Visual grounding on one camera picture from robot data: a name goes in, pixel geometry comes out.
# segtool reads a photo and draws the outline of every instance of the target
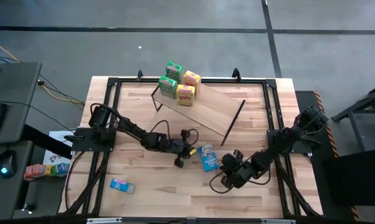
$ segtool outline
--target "small blue box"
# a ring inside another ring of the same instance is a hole
[[[211,144],[206,146],[198,147],[197,149],[200,154],[201,163],[203,165],[204,171],[208,172],[211,170],[218,169],[218,160],[217,155],[215,154],[214,149]]]
[[[135,185],[130,184],[124,180],[118,180],[116,178],[112,179],[112,182],[110,183],[110,187],[113,189],[121,190],[122,192],[126,192],[129,194],[132,194],[133,190],[135,189]]]

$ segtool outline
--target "gray floor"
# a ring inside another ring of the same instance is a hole
[[[268,0],[268,6],[274,29],[375,29],[375,0]],[[266,28],[261,0],[1,0],[0,25]],[[292,78],[296,90],[318,90],[328,116],[375,87],[375,35],[279,34],[275,43],[283,78]],[[41,61],[44,76],[81,100],[91,76],[139,69],[163,75],[168,60],[210,77],[228,77],[234,67],[244,77],[275,76],[267,34],[0,31],[0,44],[19,60]],[[70,128],[82,114],[39,87],[33,105]],[[35,111],[28,122],[46,133],[62,129]],[[332,130],[340,154],[359,151],[348,121]],[[54,213],[56,203],[42,215]],[[375,222],[375,207],[358,210],[361,220]]]

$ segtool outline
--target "black floor stripe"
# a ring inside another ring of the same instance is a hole
[[[274,34],[313,34],[313,35],[375,35],[375,30],[306,30],[274,29]]]
[[[276,78],[282,77],[282,71],[280,70],[279,58],[276,51],[275,37],[273,36],[272,23],[270,22],[270,15],[268,10],[267,0],[261,0],[263,16],[265,17],[265,25],[267,26],[267,34],[270,48],[270,56],[272,57],[273,69],[275,70]]]
[[[266,29],[228,28],[122,28],[122,27],[57,27],[57,26],[0,26],[0,30],[39,32],[164,32],[164,33],[228,33],[265,34]]]

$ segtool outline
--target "computer mouse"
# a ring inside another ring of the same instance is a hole
[[[3,178],[11,178],[17,172],[16,152],[6,150],[0,155],[0,175]]]

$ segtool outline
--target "wooden table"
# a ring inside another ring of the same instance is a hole
[[[103,103],[108,77],[92,77],[81,126],[88,127],[89,107],[92,103]],[[285,126],[291,126],[299,114],[292,79],[279,78],[278,95]],[[156,113],[150,94],[155,83],[123,83],[118,110],[143,129],[150,130],[158,121],[167,119],[171,137],[177,137],[181,129],[196,128],[200,138],[195,146],[213,144],[218,159],[234,149],[240,149],[245,157],[267,147],[267,115],[262,86],[258,84],[207,84],[213,89],[246,103],[229,134],[221,145],[222,136],[201,126],[189,118],[169,109]],[[269,93],[273,114],[272,92]],[[166,133],[166,126],[159,125],[157,132]],[[118,133],[114,151],[108,162],[105,187],[103,189],[100,216],[117,217],[212,217],[212,218],[281,218],[282,208],[272,165],[272,178],[267,185],[247,183],[241,189],[232,189],[227,194],[217,194],[209,188],[209,181],[218,172],[205,173],[198,154],[185,160],[184,167],[173,165],[176,155],[144,150],[135,139]],[[69,200],[72,203],[87,184],[92,153],[85,153],[77,162],[69,183]],[[292,154],[295,182],[311,206],[322,213],[315,177],[310,161],[303,155]],[[135,192],[127,194],[110,188],[112,178],[127,180],[135,184]],[[259,178],[265,182],[267,175]],[[221,178],[213,182],[219,190],[225,190]],[[90,210],[96,196],[91,197]],[[290,191],[287,191],[290,211],[293,212]],[[59,212],[65,210],[64,196]]]

